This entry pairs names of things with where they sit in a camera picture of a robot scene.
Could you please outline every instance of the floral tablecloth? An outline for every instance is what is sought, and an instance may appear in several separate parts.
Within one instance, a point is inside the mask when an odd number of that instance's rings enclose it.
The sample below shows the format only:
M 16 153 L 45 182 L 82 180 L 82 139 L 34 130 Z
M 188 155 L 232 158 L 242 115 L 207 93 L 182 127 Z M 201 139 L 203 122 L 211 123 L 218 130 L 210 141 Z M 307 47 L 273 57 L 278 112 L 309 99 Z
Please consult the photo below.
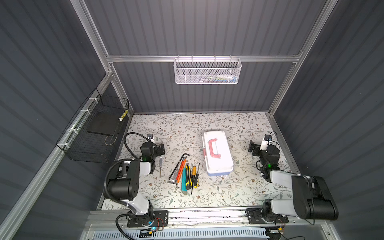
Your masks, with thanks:
M 223 130 L 228 139 L 234 169 L 228 176 L 207 175 L 202 150 L 205 131 Z M 159 175 L 158 162 L 153 174 L 140 176 L 140 193 L 156 209 L 182 207 L 224 207 L 261 205 L 265 199 L 288 199 L 292 193 L 285 187 L 266 182 L 256 169 L 258 157 L 248 153 L 249 141 L 260 143 L 264 134 L 272 131 L 265 113 L 207 113 L 134 115 L 129 132 L 153 134 L 156 143 L 164 143 L 166 155 Z M 145 140 L 135 135 L 127 137 L 130 149 L 141 155 Z M 200 187 L 184 194 L 167 183 L 168 177 L 183 153 L 192 166 L 200 163 Z M 280 151 L 279 167 L 290 171 Z M 120 159 L 131 157 L 123 147 Z M 124 209 L 106 199 L 102 209 Z

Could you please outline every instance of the pink handle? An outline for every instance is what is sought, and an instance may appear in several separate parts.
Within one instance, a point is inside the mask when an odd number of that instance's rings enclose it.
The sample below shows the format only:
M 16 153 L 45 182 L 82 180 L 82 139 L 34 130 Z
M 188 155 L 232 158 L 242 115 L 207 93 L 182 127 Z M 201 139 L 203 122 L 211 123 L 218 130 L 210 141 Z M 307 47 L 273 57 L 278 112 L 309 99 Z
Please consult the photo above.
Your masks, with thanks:
M 211 157 L 213 158 L 221 158 L 221 155 L 219 153 L 214 154 L 214 148 L 212 147 L 212 143 L 217 141 L 217 138 L 211 139 L 208 141 L 208 146 L 209 146 L 209 152 L 211 153 Z

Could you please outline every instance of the white mesh basket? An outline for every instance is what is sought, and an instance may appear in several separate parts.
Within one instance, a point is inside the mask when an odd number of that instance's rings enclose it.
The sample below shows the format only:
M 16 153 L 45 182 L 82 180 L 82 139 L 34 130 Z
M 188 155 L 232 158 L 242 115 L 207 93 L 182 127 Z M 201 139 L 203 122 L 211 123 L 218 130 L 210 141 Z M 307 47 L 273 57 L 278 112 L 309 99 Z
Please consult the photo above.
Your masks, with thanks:
M 177 84 L 236 84 L 240 76 L 239 58 L 228 61 L 190 60 L 175 58 L 175 82 Z

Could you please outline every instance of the black and yellow screwdriver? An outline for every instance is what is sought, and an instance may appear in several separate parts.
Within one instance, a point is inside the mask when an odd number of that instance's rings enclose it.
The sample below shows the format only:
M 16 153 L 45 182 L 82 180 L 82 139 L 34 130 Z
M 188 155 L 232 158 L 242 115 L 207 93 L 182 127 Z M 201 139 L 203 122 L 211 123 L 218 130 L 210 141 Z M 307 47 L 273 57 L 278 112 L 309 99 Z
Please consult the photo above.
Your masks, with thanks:
M 192 168 L 192 182 L 195 182 L 195 177 L 196 177 L 196 166 L 193 166 Z
M 199 166 L 197 167 L 195 179 L 193 180 L 193 187 L 194 188 L 197 188 L 199 186 L 199 168 L 200 168 L 200 163 L 199 163 Z
M 192 188 L 192 180 L 191 180 L 191 167 L 187 163 L 185 167 L 185 188 L 187 190 Z

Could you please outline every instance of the black mounting plate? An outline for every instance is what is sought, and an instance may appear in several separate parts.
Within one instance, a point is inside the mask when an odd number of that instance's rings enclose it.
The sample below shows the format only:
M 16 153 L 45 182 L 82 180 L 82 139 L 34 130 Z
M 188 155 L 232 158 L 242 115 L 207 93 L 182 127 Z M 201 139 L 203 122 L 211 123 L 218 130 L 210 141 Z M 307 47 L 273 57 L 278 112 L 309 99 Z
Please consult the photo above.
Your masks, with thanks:
M 253 207 L 253 208 L 248 208 L 245 210 L 245 214 L 247 215 L 249 224 L 263 224 L 263 223 L 268 223 L 265 221 L 262 217 L 262 207 Z M 267 216 L 271 215 L 271 221 L 274 222 L 275 217 L 277 216 L 276 214 L 268 214 Z M 288 223 L 288 217 L 280 217 L 279 218 L 283 223 Z
M 157 227 L 157 220 L 159 219 L 159 226 L 160 227 L 166 227 L 168 225 L 168 211 L 153 211 L 155 214 L 155 223 L 151 225 L 151 227 L 155 226 Z M 128 218 L 127 227 L 143 227 L 139 222 L 149 222 L 149 218 L 141 217 L 140 215 L 132 215 Z

